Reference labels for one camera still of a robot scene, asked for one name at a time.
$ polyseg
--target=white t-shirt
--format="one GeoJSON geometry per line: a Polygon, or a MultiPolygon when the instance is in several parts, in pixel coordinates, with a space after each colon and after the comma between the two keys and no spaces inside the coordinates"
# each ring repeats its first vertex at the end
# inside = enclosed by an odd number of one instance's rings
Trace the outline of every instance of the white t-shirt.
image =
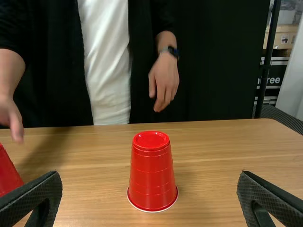
{"type": "Polygon", "coordinates": [[[94,125],[127,124],[130,114],[128,1],[78,0],[78,6],[94,125]]]}

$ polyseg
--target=upside-down cup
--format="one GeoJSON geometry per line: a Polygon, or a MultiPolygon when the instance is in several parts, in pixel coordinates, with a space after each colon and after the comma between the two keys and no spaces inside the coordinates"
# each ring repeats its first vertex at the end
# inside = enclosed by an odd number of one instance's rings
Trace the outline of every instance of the upside-down cup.
{"type": "Polygon", "coordinates": [[[0,197],[23,185],[14,164],[0,143],[0,197]]]}
{"type": "Polygon", "coordinates": [[[161,212],[178,198],[169,137],[159,131],[144,131],[133,139],[129,202],[145,212],[161,212]]]}

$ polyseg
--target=hand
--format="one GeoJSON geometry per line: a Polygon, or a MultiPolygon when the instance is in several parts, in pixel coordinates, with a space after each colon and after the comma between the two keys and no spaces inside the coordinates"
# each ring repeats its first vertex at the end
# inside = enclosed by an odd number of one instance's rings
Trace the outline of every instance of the hand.
{"type": "Polygon", "coordinates": [[[160,53],[149,75],[149,96],[157,100],[155,112],[164,110],[174,100],[179,86],[177,59],[168,52],[160,53]]]}
{"type": "Polygon", "coordinates": [[[0,94],[0,124],[9,126],[11,136],[18,143],[23,142],[23,125],[21,114],[12,97],[0,94]]]}

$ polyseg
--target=white curtain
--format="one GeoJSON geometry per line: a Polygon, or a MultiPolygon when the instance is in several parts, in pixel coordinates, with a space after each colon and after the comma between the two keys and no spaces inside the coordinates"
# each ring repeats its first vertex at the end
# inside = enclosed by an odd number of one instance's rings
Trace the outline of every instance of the white curtain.
{"type": "Polygon", "coordinates": [[[303,19],[283,79],[276,107],[303,121],[303,19]]]}

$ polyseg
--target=sleeve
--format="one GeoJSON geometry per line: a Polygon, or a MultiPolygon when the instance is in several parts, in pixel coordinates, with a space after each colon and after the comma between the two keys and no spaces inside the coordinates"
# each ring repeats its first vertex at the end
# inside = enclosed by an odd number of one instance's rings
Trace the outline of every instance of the sleeve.
{"type": "Polygon", "coordinates": [[[152,27],[155,35],[163,31],[174,33],[173,0],[151,0],[152,27]]]}
{"type": "Polygon", "coordinates": [[[29,61],[29,32],[26,0],[0,0],[0,48],[18,53],[29,61]]]}

